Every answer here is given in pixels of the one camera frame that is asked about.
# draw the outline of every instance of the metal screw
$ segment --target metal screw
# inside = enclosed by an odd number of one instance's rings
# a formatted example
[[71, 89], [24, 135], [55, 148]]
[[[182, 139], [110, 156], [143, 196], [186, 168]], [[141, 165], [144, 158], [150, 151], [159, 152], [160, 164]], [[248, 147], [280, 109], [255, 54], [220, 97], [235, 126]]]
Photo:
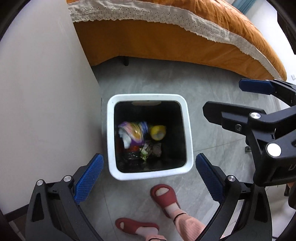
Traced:
[[281, 154], [281, 147], [276, 143], [269, 143], [266, 147], [267, 152], [269, 155], [277, 157]]
[[37, 186], [42, 185], [43, 184], [43, 180], [38, 180], [36, 184], [37, 184]]
[[261, 118], [261, 115], [257, 112], [252, 112], [250, 113], [250, 116], [253, 118], [253, 119], [259, 119]]
[[231, 182], [234, 182], [236, 179], [234, 176], [228, 176], [228, 180], [231, 181]]
[[242, 131], [242, 126], [240, 124], [236, 124], [235, 125], [235, 131], [238, 132], [238, 133], [241, 133]]
[[72, 178], [71, 176], [65, 176], [64, 177], [64, 181], [65, 182], [69, 182], [71, 180], [71, 178]]

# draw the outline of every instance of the white trash can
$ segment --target white trash can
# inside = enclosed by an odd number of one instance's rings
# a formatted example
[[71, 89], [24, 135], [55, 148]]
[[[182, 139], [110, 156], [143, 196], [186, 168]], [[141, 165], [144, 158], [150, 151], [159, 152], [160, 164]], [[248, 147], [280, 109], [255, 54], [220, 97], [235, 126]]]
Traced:
[[[162, 154], [145, 167], [130, 167], [122, 161], [123, 141], [118, 134], [122, 122], [146, 121], [166, 126], [160, 141]], [[193, 166], [191, 128], [186, 100], [175, 94], [121, 94], [107, 105], [107, 145], [111, 175], [118, 180], [165, 177], [189, 172]]]

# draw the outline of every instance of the bed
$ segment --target bed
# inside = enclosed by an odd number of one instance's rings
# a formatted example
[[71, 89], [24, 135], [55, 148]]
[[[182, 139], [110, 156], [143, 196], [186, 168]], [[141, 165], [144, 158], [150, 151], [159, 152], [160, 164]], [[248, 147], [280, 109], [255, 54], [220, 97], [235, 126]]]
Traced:
[[286, 80], [259, 30], [223, 0], [67, 0], [91, 66], [116, 56], [184, 61]]

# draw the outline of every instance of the garbage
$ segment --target garbage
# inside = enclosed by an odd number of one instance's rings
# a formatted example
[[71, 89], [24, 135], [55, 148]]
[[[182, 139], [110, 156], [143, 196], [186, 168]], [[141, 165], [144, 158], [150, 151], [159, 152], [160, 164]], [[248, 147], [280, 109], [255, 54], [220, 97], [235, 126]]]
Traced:
[[144, 144], [144, 136], [148, 132], [147, 122], [127, 122], [124, 121], [119, 126], [118, 134], [123, 140], [124, 148], [130, 146], [141, 146]]
[[161, 143], [158, 142], [156, 144], [154, 144], [154, 146], [152, 147], [152, 154], [156, 157], [160, 157], [161, 156]]
[[150, 126], [147, 122], [124, 121], [119, 126], [118, 134], [122, 138], [125, 151], [123, 159], [129, 165], [145, 164], [150, 155], [161, 157], [161, 143], [166, 135], [165, 126]]
[[153, 126], [150, 128], [150, 136], [153, 140], [160, 141], [166, 135], [165, 126]]

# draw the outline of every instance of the red slipper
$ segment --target red slipper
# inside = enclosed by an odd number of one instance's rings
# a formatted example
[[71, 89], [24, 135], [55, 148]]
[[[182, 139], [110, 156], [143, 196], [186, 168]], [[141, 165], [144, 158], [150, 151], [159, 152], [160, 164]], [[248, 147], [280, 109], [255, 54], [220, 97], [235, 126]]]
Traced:
[[[120, 227], [120, 223], [124, 223], [123, 229]], [[119, 218], [115, 221], [115, 225], [127, 234], [136, 234], [136, 230], [139, 227], [153, 227], [159, 230], [159, 226], [156, 223], [141, 223], [130, 218]]]
[[[169, 191], [167, 191], [165, 194], [160, 195], [160, 196], [156, 196], [155, 192], [160, 189], [160, 188], [167, 188], [169, 189]], [[152, 197], [152, 199], [162, 208], [164, 214], [170, 218], [170, 215], [166, 212], [165, 207], [173, 204], [173, 203], [177, 203], [177, 205], [180, 208], [180, 205], [178, 203], [177, 200], [177, 196], [176, 193], [174, 191], [174, 189], [166, 184], [158, 184], [156, 186], [154, 186], [153, 188], [151, 188], [150, 190], [150, 195]]]

